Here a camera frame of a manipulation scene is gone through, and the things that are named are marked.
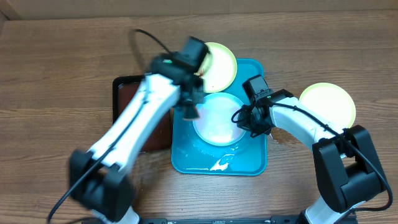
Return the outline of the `light blue plate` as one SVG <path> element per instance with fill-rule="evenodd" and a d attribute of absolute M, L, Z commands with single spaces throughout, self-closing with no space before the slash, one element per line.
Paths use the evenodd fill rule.
<path fill-rule="evenodd" d="M 205 96 L 204 104 L 197 106 L 199 118 L 193 121 L 193 128 L 202 140 L 211 145 L 232 145 L 245 134 L 245 130 L 231 121 L 242 105 L 243 102 L 232 94 L 209 94 Z"/>

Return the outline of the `green and red sponge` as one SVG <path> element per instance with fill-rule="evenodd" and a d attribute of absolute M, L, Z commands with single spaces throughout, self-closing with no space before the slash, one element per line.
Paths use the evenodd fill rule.
<path fill-rule="evenodd" d="M 183 119 L 186 121 L 193 121 L 200 117 L 196 106 L 185 106 L 183 108 Z"/>

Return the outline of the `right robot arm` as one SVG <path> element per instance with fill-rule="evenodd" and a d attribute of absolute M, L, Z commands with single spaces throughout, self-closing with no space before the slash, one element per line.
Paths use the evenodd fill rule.
<path fill-rule="evenodd" d="M 356 223 L 357 212 L 381 212 L 392 205 L 392 190 L 367 129 L 327 121 L 289 91 L 270 89 L 260 75 L 242 87 L 250 104 L 232 115 L 237 127 L 252 138 L 283 129 L 313 154 L 319 199 L 298 215 L 271 217 L 272 223 Z"/>

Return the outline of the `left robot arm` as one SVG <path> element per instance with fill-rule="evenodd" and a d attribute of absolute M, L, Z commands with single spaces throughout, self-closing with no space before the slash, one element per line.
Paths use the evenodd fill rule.
<path fill-rule="evenodd" d="M 129 174 L 141 148 L 169 109 L 177 106 L 187 120 L 197 119 L 204 100 L 201 64 L 209 54 L 204 41 L 190 37 L 182 51 L 153 58 L 150 72 L 106 134 L 87 152 L 69 160 L 67 197 L 95 215 L 95 223 L 138 223 Z"/>

